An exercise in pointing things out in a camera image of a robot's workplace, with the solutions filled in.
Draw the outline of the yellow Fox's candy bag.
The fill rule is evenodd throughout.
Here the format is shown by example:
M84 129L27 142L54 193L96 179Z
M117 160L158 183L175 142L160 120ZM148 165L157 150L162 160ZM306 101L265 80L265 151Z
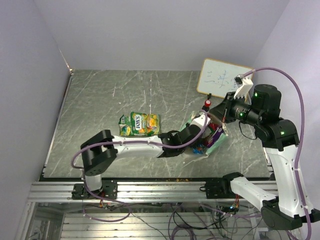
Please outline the yellow Fox's candy bag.
M153 136L160 133L160 115L130 113L131 132L134 136Z

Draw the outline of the green snack packet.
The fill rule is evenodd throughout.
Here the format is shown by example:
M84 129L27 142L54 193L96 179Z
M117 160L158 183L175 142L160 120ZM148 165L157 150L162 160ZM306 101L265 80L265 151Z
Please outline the green snack packet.
M132 136L132 123L129 116L122 115L118 122L120 136Z

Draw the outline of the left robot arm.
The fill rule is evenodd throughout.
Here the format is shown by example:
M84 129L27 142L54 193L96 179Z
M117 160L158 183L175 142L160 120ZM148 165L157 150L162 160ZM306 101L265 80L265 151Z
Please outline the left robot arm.
M183 130L172 130L153 136L113 136L102 130L81 146L85 179L85 194L96 199L102 193L102 174L117 159L130 157L172 158L181 155L185 148L201 137L209 120L204 116L191 121Z

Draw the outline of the purple pink snack packet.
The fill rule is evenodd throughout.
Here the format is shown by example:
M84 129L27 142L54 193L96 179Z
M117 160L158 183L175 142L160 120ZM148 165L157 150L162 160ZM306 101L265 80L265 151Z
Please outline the purple pink snack packet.
M211 133L205 141L205 146L207 148L212 147L220 138L225 136L225 132L222 126L216 128L216 130Z

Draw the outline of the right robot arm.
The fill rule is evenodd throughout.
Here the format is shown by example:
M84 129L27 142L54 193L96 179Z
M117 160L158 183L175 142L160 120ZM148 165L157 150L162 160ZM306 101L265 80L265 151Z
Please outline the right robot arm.
M303 181L296 178L300 171L294 160L300 140L295 124L280 117L281 97L275 86L259 84L254 88L251 104L229 92L209 112L225 124L239 121L254 128L255 137L261 140L273 167L278 192L267 193L235 172L223 176L221 194L226 198L241 196L260 210L269 228L289 231L307 222L318 222L320 211L299 196L304 187Z

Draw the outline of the blue purple snack packet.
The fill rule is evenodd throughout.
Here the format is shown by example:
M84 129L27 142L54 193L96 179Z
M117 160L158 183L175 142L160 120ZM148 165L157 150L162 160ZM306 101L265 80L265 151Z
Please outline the blue purple snack packet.
M192 146L191 149L194 154L202 155L202 154L206 153L208 148L203 144L197 144L197 145Z

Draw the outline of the green patterned paper bag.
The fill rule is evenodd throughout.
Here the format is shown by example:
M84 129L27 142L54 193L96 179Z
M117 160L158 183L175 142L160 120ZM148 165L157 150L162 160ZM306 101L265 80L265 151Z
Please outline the green patterned paper bag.
M217 117L208 113L209 124L205 128L202 136L188 146L182 157L188 160L200 161L207 159L218 147L226 141L229 136L228 129Z

